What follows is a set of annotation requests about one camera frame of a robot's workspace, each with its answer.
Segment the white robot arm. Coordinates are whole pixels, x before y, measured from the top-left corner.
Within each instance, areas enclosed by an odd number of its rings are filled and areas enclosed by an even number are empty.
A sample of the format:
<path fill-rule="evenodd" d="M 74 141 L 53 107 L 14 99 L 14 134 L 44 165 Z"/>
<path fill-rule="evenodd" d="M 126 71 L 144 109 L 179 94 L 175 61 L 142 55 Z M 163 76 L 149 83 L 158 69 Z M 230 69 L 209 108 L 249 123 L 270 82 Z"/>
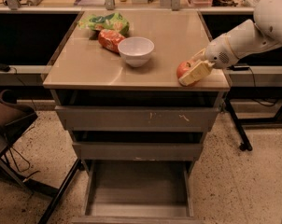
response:
<path fill-rule="evenodd" d="M 282 46 L 282 0 L 260 0 L 250 31 L 232 31 L 209 50 L 237 59 Z M 203 224 L 282 224 L 282 131 L 253 133 L 257 149 L 233 146 L 236 129 L 226 115 L 216 121 L 190 177 L 194 214 Z"/>

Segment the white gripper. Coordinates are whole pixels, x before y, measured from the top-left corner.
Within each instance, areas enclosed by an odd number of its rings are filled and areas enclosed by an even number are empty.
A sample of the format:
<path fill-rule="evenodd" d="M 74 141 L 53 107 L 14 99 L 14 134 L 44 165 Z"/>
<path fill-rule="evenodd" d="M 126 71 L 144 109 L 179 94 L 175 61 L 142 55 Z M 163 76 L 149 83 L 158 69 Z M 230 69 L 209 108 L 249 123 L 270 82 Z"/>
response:
<path fill-rule="evenodd" d="M 194 62 L 193 75 L 196 82 L 210 75 L 213 68 L 225 69 L 236 64 L 239 58 L 234 54 L 227 34 L 212 40 L 186 62 Z"/>

